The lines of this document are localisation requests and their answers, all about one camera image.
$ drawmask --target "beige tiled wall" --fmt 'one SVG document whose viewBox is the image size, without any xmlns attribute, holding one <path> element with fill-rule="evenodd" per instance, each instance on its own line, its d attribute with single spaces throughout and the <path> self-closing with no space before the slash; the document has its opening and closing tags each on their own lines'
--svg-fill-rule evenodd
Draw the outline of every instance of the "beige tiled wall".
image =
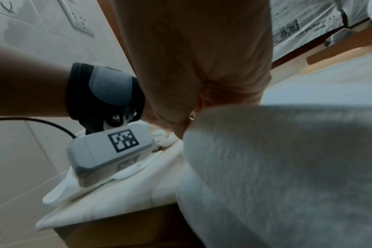
<svg viewBox="0 0 372 248">
<path fill-rule="evenodd" d="M 9 5 L 9 0 L 0 0 Z M 95 37 L 72 28 L 57 0 L 10 0 L 0 5 L 0 42 L 66 65 L 99 63 L 133 74 L 96 0 L 74 0 Z M 69 118 L 46 118 L 72 132 Z M 0 122 L 0 248 L 61 248 L 54 231 L 36 233 L 35 223 L 52 208 L 42 198 L 65 176 L 70 137 L 41 123 Z"/>
</svg>

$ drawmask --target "forearm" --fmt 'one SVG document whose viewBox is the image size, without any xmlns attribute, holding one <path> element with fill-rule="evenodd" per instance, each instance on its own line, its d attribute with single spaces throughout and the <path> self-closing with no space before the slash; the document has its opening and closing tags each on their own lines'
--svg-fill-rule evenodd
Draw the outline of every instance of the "forearm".
<svg viewBox="0 0 372 248">
<path fill-rule="evenodd" d="M 0 44 L 0 116 L 68 116 L 70 68 Z"/>
</svg>

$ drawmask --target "gray fleece fabric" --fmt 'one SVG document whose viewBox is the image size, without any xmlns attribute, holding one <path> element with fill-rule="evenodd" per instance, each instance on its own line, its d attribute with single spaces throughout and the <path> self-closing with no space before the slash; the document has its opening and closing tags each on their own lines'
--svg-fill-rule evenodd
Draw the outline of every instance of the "gray fleece fabric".
<svg viewBox="0 0 372 248">
<path fill-rule="evenodd" d="M 178 189 L 207 247 L 372 248 L 372 108 L 218 107 Z"/>
</svg>

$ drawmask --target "black cable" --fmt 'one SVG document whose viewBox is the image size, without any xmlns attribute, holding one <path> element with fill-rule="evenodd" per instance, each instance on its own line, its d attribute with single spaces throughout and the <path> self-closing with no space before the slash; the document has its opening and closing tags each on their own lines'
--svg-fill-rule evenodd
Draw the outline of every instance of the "black cable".
<svg viewBox="0 0 372 248">
<path fill-rule="evenodd" d="M 64 128 L 64 127 L 62 127 L 58 124 L 52 123 L 50 121 L 45 121 L 45 120 L 40 120 L 40 119 L 35 119 L 35 118 L 28 118 L 28 117 L 0 117 L 0 121 L 35 121 L 35 122 L 40 122 L 40 123 L 44 123 L 44 124 L 56 127 L 59 130 L 64 131 L 65 133 L 67 133 L 73 139 L 77 138 L 77 136 L 75 136 L 71 131 L 67 130 L 66 128 Z"/>
</svg>

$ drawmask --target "electrical outlet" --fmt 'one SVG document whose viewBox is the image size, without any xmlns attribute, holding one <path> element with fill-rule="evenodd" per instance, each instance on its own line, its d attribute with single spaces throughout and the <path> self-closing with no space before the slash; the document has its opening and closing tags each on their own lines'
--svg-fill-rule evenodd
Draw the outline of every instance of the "electrical outlet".
<svg viewBox="0 0 372 248">
<path fill-rule="evenodd" d="M 58 2 L 62 6 L 63 11 L 65 12 L 74 29 L 94 36 L 93 31 L 88 22 L 85 20 L 83 13 L 73 2 L 73 0 L 58 0 Z"/>
</svg>

